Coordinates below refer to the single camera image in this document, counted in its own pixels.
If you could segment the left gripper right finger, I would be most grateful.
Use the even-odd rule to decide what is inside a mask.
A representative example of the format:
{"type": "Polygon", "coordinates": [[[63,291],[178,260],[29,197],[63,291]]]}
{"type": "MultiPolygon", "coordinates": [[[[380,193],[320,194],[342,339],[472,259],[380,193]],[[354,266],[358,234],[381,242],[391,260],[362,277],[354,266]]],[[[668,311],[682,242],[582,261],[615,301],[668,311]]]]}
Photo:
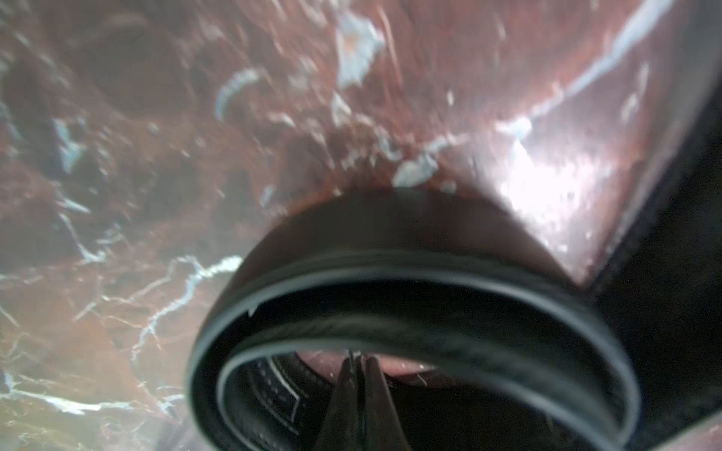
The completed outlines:
{"type": "Polygon", "coordinates": [[[371,451],[411,451],[376,357],[364,360],[364,444],[371,451]]]}

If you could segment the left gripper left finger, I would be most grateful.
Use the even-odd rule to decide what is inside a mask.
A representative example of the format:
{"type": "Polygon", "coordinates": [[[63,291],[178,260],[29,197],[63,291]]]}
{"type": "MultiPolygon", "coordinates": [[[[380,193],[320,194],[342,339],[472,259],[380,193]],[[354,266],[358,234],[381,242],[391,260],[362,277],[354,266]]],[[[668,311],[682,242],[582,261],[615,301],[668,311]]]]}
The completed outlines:
{"type": "Polygon", "coordinates": [[[314,450],[358,449],[358,374],[355,358],[346,358],[326,411],[314,450]]]}

